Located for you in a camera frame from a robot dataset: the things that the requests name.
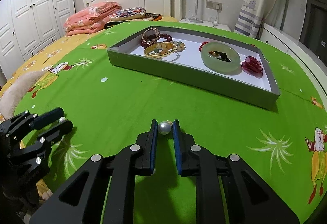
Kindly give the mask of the pale green jade bangle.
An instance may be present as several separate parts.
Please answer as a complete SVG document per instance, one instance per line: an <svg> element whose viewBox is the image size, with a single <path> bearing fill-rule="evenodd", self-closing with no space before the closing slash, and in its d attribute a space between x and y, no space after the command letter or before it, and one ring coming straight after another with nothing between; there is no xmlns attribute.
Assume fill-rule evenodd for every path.
<svg viewBox="0 0 327 224"><path fill-rule="evenodd" d="M219 43L208 42L200 50L203 64L222 74L233 74L241 67L240 55L232 47Z"/></svg>

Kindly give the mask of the yellow amber bangle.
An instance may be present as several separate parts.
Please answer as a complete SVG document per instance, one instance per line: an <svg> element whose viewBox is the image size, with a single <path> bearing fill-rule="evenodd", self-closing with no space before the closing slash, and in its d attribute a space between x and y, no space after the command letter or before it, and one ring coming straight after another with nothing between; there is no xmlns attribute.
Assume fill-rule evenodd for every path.
<svg viewBox="0 0 327 224"><path fill-rule="evenodd" d="M157 42L144 49L144 56L161 59L180 51L180 46L171 42Z"/></svg>

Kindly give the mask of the grey shallow jewelry tray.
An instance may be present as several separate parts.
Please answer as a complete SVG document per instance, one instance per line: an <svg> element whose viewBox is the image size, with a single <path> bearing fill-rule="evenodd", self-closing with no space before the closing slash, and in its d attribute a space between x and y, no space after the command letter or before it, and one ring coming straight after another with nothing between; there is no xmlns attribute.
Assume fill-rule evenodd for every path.
<svg viewBox="0 0 327 224"><path fill-rule="evenodd" d="M162 58L146 56L140 44L142 35L153 34L156 29L162 34L170 35L174 41L184 43L185 50L173 52ZM272 70L258 47L220 36L217 29L205 32L181 26L152 25L142 28L136 24L132 28L130 24L121 24L117 26L117 30L123 32L122 38L108 45L109 61L114 66L201 88L260 108L268 110L276 108L280 91ZM250 75L241 67L226 73L215 72L206 67L199 51L200 45L205 41L217 42L232 48L241 61L247 56L257 58L262 65L262 77Z"/></svg>

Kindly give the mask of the beige plush cushion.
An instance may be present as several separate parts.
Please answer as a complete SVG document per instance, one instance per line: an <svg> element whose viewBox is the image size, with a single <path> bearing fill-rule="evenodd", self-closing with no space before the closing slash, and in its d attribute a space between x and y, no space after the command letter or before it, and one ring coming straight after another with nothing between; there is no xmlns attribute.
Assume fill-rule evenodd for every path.
<svg viewBox="0 0 327 224"><path fill-rule="evenodd" d="M32 71L20 76L3 94L0 103L1 122L14 116L15 109L28 90L48 71Z"/></svg>

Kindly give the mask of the yellow daisy bed sheet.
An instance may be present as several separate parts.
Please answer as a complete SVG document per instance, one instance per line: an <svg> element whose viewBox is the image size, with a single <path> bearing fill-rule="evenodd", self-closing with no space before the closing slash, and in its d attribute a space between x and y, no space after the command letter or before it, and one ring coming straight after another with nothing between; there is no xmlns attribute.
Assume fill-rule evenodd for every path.
<svg viewBox="0 0 327 224"><path fill-rule="evenodd" d="M159 21L124 22L132 28L152 25L175 27L172 17ZM142 109L155 97L168 98L174 90L173 81L146 73L113 66L108 45L121 39L117 26L92 34L62 37L38 52L7 82L7 89L22 75L32 71L48 71L22 98L14 116L28 110L43 114L55 107L67 107L74 119L109 119L110 124L140 118Z"/></svg>

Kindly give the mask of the green cartoon print tablecloth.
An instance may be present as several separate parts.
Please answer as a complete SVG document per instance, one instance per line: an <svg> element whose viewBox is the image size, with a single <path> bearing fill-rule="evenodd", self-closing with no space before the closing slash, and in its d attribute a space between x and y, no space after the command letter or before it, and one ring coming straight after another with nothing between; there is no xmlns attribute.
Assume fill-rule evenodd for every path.
<svg viewBox="0 0 327 224"><path fill-rule="evenodd" d="M289 55L254 39L221 32L222 37L261 49L280 96L266 110L203 89L115 67L106 50L137 30L125 24L82 40L59 57L69 69L49 86L27 93L16 112L64 109L75 132L55 145L45 182L56 190L93 154L110 156L135 142L151 121L178 119L195 142L219 156L238 154L305 222L326 194L326 176L314 177L310 151L316 129L326 130L326 111L309 77Z"/></svg>

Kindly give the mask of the folded pink quilt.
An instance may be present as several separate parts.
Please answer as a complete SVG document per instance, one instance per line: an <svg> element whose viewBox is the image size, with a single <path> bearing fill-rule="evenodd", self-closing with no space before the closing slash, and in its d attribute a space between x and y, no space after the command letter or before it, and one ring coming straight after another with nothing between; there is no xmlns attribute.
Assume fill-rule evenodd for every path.
<svg viewBox="0 0 327 224"><path fill-rule="evenodd" d="M64 23L65 35L73 36L98 32L110 21L110 16L121 9L119 3L110 1L88 6L66 19Z"/></svg>

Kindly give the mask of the red rose brooch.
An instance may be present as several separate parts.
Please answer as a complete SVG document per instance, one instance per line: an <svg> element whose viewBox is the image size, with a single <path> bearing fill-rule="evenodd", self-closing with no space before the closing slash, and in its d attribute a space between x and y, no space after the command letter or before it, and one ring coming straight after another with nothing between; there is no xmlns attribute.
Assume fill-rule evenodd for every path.
<svg viewBox="0 0 327 224"><path fill-rule="evenodd" d="M263 77L263 67L257 58L252 56L247 56L245 60L241 63L242 69L250 75L257 78Z"/></svg>

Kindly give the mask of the patterned blue red pillow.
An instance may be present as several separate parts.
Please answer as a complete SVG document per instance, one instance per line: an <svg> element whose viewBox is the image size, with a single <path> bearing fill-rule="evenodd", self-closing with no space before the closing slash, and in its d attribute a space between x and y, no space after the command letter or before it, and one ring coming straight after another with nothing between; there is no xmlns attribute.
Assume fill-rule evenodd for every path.
<svg viewBox="0 0 327 224"><path fill-rule="evenodd" d="M132 7L118 10L110 15L110 21L127 21L144 17L146 10L143 7Z"/></svg>

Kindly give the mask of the white window bench cabinet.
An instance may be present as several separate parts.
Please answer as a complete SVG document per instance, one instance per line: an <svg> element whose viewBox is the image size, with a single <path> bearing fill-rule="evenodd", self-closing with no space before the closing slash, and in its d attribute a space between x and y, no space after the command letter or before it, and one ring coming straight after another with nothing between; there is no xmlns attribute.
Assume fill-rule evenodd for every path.
<svg viewBox="0 0 327 224"><path fill-rule="evenodd" d="M309 77L326 108L326 65L297 39L285 32L264 24L260 40L290 55Z"/></svg>

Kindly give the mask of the black orange folded blanket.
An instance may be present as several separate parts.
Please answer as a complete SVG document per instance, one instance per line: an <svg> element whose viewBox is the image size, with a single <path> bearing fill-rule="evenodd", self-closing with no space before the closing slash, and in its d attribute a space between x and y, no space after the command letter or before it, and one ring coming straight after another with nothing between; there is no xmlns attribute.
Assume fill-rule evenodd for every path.
<svg viewBox="0 0 327 224"><path fill-rule="evenodd" d="M135 18L131 20L123 20L123 21L109 21L104 25L105 29L109 29L119 24L123 24L124 22L137 22L137 21L159 21L162 19L162 15L160 14L145 14L142 18Z"/></svg>

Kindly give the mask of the dark window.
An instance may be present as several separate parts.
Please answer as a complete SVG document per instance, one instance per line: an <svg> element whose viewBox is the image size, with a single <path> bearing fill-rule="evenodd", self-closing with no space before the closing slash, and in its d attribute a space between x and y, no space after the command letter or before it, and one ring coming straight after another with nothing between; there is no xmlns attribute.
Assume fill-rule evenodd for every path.
<svg viewBox="0 0 327 224"><path fill-rule="evenodd" d="M326 64L326 0L307 0L300 41Z"/></svg>

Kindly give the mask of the white nightstand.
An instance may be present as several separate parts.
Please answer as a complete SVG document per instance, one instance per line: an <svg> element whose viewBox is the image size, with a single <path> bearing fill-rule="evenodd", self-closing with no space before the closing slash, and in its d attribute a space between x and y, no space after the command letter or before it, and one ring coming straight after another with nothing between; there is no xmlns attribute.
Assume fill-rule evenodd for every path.
<svg viewBox="0 0 327 224"><path fill-rule="evenodd" d="M214 22L209 22L209 21L192 22L189 19L184 18L184 19L180 20L180 23L211 27L211 28L221 29L221 30L225 30L225 31L229 31L229 32L231 31L227 25L219 24L217 21L214 21Z"/></svg>

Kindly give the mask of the white desk lamp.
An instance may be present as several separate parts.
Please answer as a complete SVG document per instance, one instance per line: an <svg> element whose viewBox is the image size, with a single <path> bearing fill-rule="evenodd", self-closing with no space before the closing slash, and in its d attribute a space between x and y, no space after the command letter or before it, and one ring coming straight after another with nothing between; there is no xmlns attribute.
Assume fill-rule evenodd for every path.
<svg viewBox="0 0 327 224"><path fill-rule="evenodd" d="M193 22L193 23L197 23L197 24L201 24L203 22L203 20L201 20L199 17L198 17L198 0L195 0L195 10L194 10L194 14L192 14L188 20L190 22Z"/></svg>

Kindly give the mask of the grey wall socket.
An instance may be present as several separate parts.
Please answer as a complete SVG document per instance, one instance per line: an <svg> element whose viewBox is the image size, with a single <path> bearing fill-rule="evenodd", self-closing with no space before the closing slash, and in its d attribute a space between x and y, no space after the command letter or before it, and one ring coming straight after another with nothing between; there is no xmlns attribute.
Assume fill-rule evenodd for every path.
<svg viewBox="0 0 327 224"><path fill-rule="evenodd" d="M206 1L206 8L209 8L211 10L221 11L222 10L222 4L215 1Z"/></svg>

